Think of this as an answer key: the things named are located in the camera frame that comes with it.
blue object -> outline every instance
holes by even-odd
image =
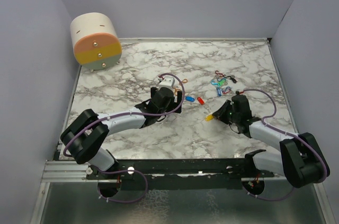
[[[219,84],[217,82],[214,81],[214,79],[211,80],[211,85],[214,85],[214,86],[219,86]]]
[[[227,92],[229,92],[231,90],[232,90],[232,87],[227,86],[226,88],[222,89],[221,91],[222,91],[222,93],[227,93]]]
[[[222,96],[222,92],[221,92],[220,88],[217,88],[217,94],[218,94],[219,97]]]
[[[185,98],[187,101],[190,101],[190,102],[194,102],[195,101],[195,98],[191,97],[191,96],[186,96]]]

cylindrical object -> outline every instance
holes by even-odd
[[[70,24],[75,59],[88,69],[98,70],[117,64],[121,44],[111,20],[101,13],[87,13]]]
[[[194,102],[195,101],[195,98],[191,97],[191,96],[186,96],[185,99],[187,101],[190,101],[190,102]]]
[[[205,102],[202,100],[202,98],[198,97],[197,100],[199,101],[199,103],[200,103],[201,105],[204,105],[204,104],[205,104]]]

marble surface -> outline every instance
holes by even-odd
[[[68,123],[84,109],[97,113],[124,111],[150,97],[157,76],[171,72],[188,79],[187,95],[199,102],[184,101],[181,114],[171,114],[163,122],[143,129],[111,135],[102,147],[116,158],[237,158],[257,149],[275,151],[260,141],[231,131],[218,120],[205,117],[219,109],[232,94],[217,96],[210,81],[215,70],[233,74],[238,80],[233,90],[259,88],[270,93],[278,112],[269,122],[293,131],[277,73],[267,43],[258,42],[132,42],[123,43],[121,62],[113,68],[91,72],[81,69]],[[257,92],[246,93],[253,115],[273,112],[269,99]],[[66,159],[62,151],[60,159]]]

screw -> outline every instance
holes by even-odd
[[[227,166],[226,170],[228,170],[229,174],[233,173],[233,167],[232,166]]]
[[[86,169],[87,175],[91,175],[92,173],[93,173],[93,170],[90,167],[88,169]]]

red object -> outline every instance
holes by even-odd
[[[201,105],[204,105],[204,104],[205,104],[205,102],[202,100],[202,98],[198,97],[197,100],[199,101],[199,103],[200,103]]]
[[[226,77],[226,75],[224,75],[223,73],[220,73],[218,70],[216,70],[215,73],[216,73],[219,77]]]

